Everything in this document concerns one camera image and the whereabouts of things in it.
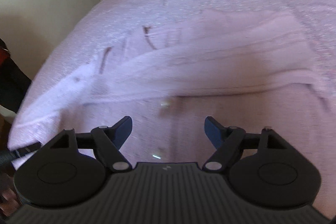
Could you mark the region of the pink knitted sweater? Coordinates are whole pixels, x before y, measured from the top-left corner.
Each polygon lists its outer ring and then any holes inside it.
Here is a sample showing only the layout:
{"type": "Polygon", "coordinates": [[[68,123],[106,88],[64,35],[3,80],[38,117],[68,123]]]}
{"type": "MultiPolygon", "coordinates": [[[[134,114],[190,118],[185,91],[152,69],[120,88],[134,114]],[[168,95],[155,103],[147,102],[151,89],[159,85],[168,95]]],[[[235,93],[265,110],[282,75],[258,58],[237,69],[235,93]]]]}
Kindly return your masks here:
{"type": "Polygon", "coordinates": [[[45,143],[84,122],[81,108],[154,98],[231,96],[290,84],[326,97],[315,53],[288,11],[206,10],[191,19],[137,30],[28,100],[9,147],[45,143]]]}

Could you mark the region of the pink floral bed sheet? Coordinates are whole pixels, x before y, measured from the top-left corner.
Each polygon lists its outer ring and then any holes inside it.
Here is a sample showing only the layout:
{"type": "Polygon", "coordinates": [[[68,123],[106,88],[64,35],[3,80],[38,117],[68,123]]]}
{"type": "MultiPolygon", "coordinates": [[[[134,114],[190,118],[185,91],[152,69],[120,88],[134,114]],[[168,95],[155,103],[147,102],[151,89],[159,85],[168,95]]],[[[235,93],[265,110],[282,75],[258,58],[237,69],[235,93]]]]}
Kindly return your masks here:
{"type": "Polygon", "coordinates": [[[133,119],[139,161],[199,163],[206,116],[264,126],[320,171],[315,207],[335,215],[335,0],[104,0],[54,50],[9,147],[133,119]]]}

